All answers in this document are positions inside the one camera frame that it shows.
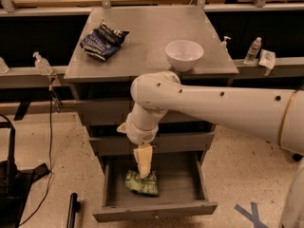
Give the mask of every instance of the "open drawer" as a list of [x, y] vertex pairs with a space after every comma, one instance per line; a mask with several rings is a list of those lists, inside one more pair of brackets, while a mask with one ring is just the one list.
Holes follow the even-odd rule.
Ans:
[[156, 197], [125, 187], [127, 171], [136, 168], [132, 155], [106, 157], [103, 204], [93, 213], [97, 221], [211, 215], [218, 206], [207, 198], [195, 151], [153, 155], [152, 170], [157, 173], [159, 190]]

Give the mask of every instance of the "white bowl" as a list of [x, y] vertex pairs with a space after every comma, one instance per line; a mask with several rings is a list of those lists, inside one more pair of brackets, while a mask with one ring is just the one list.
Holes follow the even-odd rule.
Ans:
[[203, 55], [203, 48], [191, 41], [171, 42], [165, 48], [170, 65], [177, 71], [185, 72], [194, 67]]

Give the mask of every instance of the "cabinet drawer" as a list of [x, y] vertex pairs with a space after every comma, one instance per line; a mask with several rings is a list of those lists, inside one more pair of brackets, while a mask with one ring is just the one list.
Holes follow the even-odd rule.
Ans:
[[[83, 125], [121, 124], [132, 111], [134, 102], [128, 98], [78, 101], [77, 112]], [[162, 123], [198, 121], [185, 114], [169, 111]]]
[[77, 112], [83, 125], [120, 124], [130, 112], [127, 98], [78, 101]]
[[153, 156], [159, 190], [156, 197], [138, 195], [125, 187], [127, 171], [134, 168], [137, 164], [132, 156], [106, 158], [103, 206], [93, 214], [97, 221], [211, 215], [217, 208], [205, 193], [196, 152]]
[[[114, 125], [90, 128], [90, 144], [97, 156], [129, 155], [138, 147]], [[201, 151], [209, 149], [214, 138], [213, 125], [207, 122], [160, 123], [159, 132], [151, 143], [154, 153]]]

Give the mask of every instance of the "cabinet top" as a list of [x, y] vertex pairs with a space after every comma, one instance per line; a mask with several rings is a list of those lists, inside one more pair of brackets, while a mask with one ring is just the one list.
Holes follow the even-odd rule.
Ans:
[[[88, 56], [80, 47], [81, 40], [102, 20], [113, 29], [129, 30], [122, 48], [106, 62]], [[202, 8], [122, 7], [92, 10], [67, 67], [65, 79], [70, 82], [99, 82], [144, 73], [175, 71], [165, 54], [165, 47], [175, 40], [194, 41], [204, 49], [204, 55], [195, 68], [178, 74], [238, 73]]]

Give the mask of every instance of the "gray cabinet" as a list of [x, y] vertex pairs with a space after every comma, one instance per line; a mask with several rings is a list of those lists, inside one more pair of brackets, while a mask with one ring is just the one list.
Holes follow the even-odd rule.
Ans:
[[214, 125], [169, 111], [159, 124], [152, 169], [158, 178], [159, 195], [146, 197], [129, 191], [124, 184], [129, 169], [137, 169], [137, 147], [116, 131], [133, 107], [130, 85], [144, 73], [174, 70], [166, 60], [165, 46], [174, 40], [193, 40], [205, 50], [203, 59], [188, 73], [187, 84], [197, 84], [201, 75], [208, 85], [226, 84], [226, 74], [238, 70], [220, 45], [212, 25], [197, 7], [136, 7], [94, 9], [80, 40], [104, 19], [114, 29], [129, 30], [122, 48], [105, 63], [86, 55], [79, 45], [68, 65], [77, 111], [86, 127], [92, 150], [104, 172], [104, 195], [93, 215], [98, 221], [157, 219], [210, 215], [217, 203], [204, 188], [201, 165], [214, 138]]

